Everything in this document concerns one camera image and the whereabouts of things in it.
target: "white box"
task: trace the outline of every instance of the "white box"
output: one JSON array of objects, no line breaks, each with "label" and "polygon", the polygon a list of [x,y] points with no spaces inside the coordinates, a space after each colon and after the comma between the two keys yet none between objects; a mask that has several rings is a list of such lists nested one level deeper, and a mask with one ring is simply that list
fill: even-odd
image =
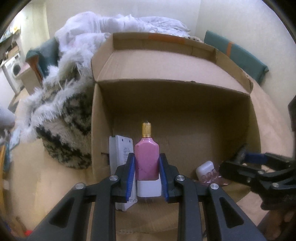
[{"label": "white box", "polygon": [[[110,160],[110,173],[115,174],[118,166],[126,163],[128,154],[133,153],[133,140],[128,137],[115,136],[109,137],[109,160]],[[133,187],[131,197],[127,203],[115,203],[117,210],[126,211],[130,206],[138,201],[136,195],[136,180],[133,178]]]},{"label": "white box", "polygon": [[161,180],[155,181],[137,181],[138,197],[159,197],[161,196]]},{"label": "white box", "polygon": [[211,161],[206,161],[204,164],[200,165],[195,173],[199,181],[202,180],[202,176],[206,176],[208,172],[211,172],[214,169],[214,164]]}]

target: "white sheet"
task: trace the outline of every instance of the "white sheet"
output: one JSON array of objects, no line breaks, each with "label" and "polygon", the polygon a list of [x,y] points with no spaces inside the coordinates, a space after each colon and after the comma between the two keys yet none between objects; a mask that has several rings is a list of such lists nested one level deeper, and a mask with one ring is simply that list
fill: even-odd
[{"label": "white sheet", "polygon": [[150,32],[189,37],[190,30],[182,22],[165,17],[134,18],[131,15],[102,17],[93,12],[79,13],[69,18],[55,33],[59,50],[64,54],[71,47],[92,42],[98,48],[112,33]]}]

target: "perfume bottle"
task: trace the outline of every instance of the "perfume bottle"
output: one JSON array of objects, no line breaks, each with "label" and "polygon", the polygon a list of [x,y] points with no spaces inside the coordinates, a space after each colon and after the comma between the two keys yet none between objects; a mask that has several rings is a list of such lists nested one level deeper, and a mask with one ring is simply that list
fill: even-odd
[{"label": "perfume bottle", "polygon": [[138,181],[155,181],[159,178],[159,146],[151,138],[151,124],[142,123],[142,139],[135,145]]}]

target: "orange stripe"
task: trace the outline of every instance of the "orange stripe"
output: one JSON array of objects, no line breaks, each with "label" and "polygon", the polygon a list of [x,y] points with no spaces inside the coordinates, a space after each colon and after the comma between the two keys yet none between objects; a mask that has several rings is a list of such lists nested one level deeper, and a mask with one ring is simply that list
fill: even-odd
[{"label": "orange stripe", "polygon": [[167,35],[167,34],[149,34],[148,39],[176,43],[176,44],[185,44],[185,38]]},{"label": "orange stripe", "polygon": [[229,42],[226,50],[226,55],[230,58],[230,53],[231,53],[231,47],[232,47],[233,42]]}]

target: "washing machine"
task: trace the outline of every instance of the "washing machine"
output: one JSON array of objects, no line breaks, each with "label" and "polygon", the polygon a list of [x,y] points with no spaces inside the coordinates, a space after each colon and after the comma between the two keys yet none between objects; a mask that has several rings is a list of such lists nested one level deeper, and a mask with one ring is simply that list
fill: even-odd
[{"label": "washing machine", "polygon": [[8,75],[6,76],[6,78],[8,82],[10,82],[10,85],[13,85],[12,89],[15,92],[15,94],[18,95],[24,86],[21,80],[16,79],[16,76],[19,74],[22,67],[22,63],[20,61],[20,54],[17,53],[10,60],[6,61],[4,65],[7,73],[6,75]]}]

